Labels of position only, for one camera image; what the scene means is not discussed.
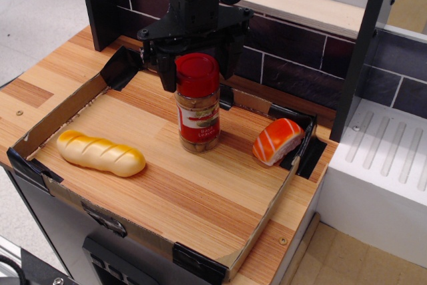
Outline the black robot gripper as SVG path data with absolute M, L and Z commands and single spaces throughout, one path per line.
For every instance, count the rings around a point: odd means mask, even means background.
M 224 79 L 235 72 L 254 11 L 230 7 L 220 0 L 169 0 L 167 13 L 137 32 L 141 58 L 157 65 L 163 89 L 176 91 L 175 57 L 214 49 Z

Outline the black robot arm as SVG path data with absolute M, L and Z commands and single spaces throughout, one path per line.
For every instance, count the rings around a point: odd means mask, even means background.
M 169 0 L 167 13 L 137 33 L 141 58 L 157 67 L 163 88 L 174 92 L 177 56 L 212 49 L 223 78 L 235 72 L 253 10 L 241 0 Z

